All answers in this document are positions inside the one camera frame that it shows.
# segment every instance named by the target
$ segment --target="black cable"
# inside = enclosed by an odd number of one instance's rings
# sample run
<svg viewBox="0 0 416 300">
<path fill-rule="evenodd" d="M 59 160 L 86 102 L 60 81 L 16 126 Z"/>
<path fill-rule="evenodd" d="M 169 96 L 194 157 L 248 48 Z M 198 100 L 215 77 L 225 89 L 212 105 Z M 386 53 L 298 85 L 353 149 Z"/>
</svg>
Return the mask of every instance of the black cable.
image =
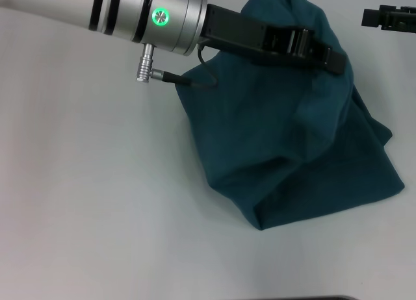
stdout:
<svg viewBox="0 0 416 300">
<path fill-rule="evenodd" d="M 208 71 L 208 73 L 210 74 L 211 78 L 213 79 L 214 83 L 213 84 L 199 84 L 196 82 L 193 82 L 190 86 L 193 88 L 199 88 L 199 89 L 213 89 L 218 87 L 218 76 L 216 75 L 216 73 L 209 67 L 209 65 L 206 63 L 206 61 L 204 61 L 203 57 L 202 57 L 202 50 L 203 50 L 204 46 L 199 45 L 198 46 L 198 58 L 201 62 L 201 65 Z"/>
<path fill-rule="evenodd" d="M 197 88 L 197 89 L 213 89 L 218 87 L 218 77 L 216 76 L 215 72 L 208 66 L 208 64 L 206 63 L 206 61 L 203 60 L 202 58 L 202 50 L 203 50 L 203 46 L 199 45 L 198 46 L 198 58 L 202 64 L 202 66 L 208 71 L 208 73 L 210 74 L 210 76 L 213 78 L 214 83 L 212 84 L 200 84 L 200 83 L 196 83 L 193 82 L 192 79 L 184 77 L 184 76 L 179 76 L 179 75 L 175 75 L 172 73 L 169 73 L 167 71 L 163 72 L 162 75 L 162 80 L 163 82 L 169 82 L 172 84 L 178 84 L 181 86 L 190 86 L 192 88 Z"/>
</svg>

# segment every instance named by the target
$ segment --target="teal cloth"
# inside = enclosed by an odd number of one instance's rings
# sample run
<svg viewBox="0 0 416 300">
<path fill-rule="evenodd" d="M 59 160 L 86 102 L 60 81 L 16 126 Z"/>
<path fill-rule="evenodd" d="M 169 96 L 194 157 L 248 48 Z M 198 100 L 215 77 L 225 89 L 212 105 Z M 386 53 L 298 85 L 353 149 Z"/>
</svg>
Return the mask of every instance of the teal cloth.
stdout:
<svg viewBox="0 0 416 300">
<path fill-rule="evenodd" d="M 324 12 L 307 0 L 249 0 L 242 14 L 302 25 L 344 52 Z M 208 62 L 214 90 L 177 86 L 209 185 L 258 229 L 332 214 L 399 193 L 384 145 L 391 131 L 371 118 L 345 74 L 268 68 L 221 52 Z M 209 82 L 199 66 L 186 74 Z"/>
</svg>

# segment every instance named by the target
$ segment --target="green light ring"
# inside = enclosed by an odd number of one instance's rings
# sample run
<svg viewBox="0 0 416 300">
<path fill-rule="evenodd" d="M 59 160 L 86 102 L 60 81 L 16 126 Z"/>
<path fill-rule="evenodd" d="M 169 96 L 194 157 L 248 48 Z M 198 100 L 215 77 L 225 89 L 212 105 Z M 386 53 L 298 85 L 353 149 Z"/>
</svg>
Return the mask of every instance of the green light ring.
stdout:
<svg viewBox="0 0 416 300">
<path fill-rule="evenodd" d="M 163 11 L 166 14 L 166 21 L 163 22 L 163 23 L 159 23 L 156 20 L 156 15 L 159 11 Z M 154 24 L 156 24 L 157 26 L 165 26 L 167 23 L 169 23 L 169 20 L 170 20 L 169 11 L 167 11 L 167 9 L 165 9 L 165 8 L 157 8 L 153 11 L 153 14 L 151 15 L 151 18 L 153 19 Z"/>
</svg>

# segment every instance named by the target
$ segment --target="white table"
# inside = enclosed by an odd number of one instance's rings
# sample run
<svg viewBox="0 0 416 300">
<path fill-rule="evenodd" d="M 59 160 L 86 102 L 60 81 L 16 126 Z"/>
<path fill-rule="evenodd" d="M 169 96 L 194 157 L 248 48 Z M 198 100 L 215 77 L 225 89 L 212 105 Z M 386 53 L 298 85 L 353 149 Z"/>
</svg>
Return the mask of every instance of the white table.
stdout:
<svg viewBox="0 0 416 300">
<path fill-rule="evenodd" d="M 416 0 L 311 1 L 407 187 L 264 232 L 207 186 L 174 87 L 135 81 L 141 45 L 0 10 L 0 299 L 414 299 L 416 36 L 360 25 L 364 8 Z"/>
</svg>

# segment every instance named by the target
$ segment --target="black stripe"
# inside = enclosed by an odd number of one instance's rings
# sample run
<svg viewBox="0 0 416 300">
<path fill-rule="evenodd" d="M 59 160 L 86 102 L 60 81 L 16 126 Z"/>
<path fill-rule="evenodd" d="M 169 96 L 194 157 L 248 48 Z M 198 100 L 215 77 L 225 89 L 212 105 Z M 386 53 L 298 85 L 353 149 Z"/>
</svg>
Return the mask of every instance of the black stripe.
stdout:
<svg viewBox="0 0 416 300">
<path fill-rule="evenodd" d="M 148 18 L 150 15 L 150 7 L 152 1 L 153 0 L 144 0 L 142 13 L 140 14 L 140 20 L 137 25 L 135 37 L 132 40 L 133 42 L 140 43 L 142 41 L 144 32 L 146 31 L 146 27 L 148 26 Z"/>
<path fill-rule="evenodd" d="M 94 0 L 92 4 L 92 12 L 90 19 L 89 29 L 91 31 L 96 31 L 98 28 L 99 15 L 101 14 L 101 7 L 103 6 L 103 0 Z"/>
<path fill-rule="evenodd" d="M 120 0 L 111 0 L 109 15 L 107 16 L 107 27 L 104 34 L 112 35 L 117 22 L 118 7 L 120 6 Z"/>
</svg>

